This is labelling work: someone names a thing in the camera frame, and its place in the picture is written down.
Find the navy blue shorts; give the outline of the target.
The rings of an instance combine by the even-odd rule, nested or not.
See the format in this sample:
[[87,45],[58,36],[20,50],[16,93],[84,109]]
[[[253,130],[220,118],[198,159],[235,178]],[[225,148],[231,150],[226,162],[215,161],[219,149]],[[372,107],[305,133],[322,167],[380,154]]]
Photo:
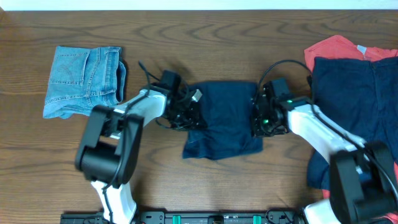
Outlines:
[[261,138],[251,129],[252,97],[257,85],[253,82],[201,82],[193,85],[202,93],[200,113],[207,128],[188,132],[182,157],[184,159],[220,160],[261,152]]

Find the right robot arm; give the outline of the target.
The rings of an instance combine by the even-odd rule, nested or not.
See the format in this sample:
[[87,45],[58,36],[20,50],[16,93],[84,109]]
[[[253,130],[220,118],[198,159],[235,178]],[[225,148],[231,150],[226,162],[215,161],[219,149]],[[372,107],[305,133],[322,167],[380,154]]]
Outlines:
[[394,161],[384,143],[347,132],[285,83],[256,88],[252,104],[255,137],[294,133],[329,164],[330,196],[304,208],[305,223],[370,223],[397,211]]

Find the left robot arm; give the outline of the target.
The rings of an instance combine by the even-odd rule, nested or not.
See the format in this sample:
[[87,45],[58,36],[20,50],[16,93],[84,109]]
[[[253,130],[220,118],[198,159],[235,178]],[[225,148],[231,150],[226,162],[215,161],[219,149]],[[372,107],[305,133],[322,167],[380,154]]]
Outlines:
[[178,131],[205,128],[198,107],[201,97],[199,89],[181,93],[177,86],[153,83],[121,105],[92,109],[75,167],[97,191],[106,222],[135,222],[137,204],[129,181],[137,166],[144,127],[163,117]]

